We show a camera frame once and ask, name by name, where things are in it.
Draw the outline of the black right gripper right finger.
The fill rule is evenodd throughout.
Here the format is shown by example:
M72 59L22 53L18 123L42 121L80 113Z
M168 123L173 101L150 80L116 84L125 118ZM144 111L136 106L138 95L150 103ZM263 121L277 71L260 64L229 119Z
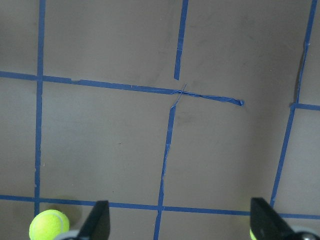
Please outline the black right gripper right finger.
M250 237L252 240L295 240L293 229L262 197L250 200Z

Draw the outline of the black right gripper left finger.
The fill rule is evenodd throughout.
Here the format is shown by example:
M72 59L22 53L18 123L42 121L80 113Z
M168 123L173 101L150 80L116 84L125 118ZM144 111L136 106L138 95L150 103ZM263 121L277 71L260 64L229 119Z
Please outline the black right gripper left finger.
M110 209L107 200L97 201L77 234L78 240L108 240Z

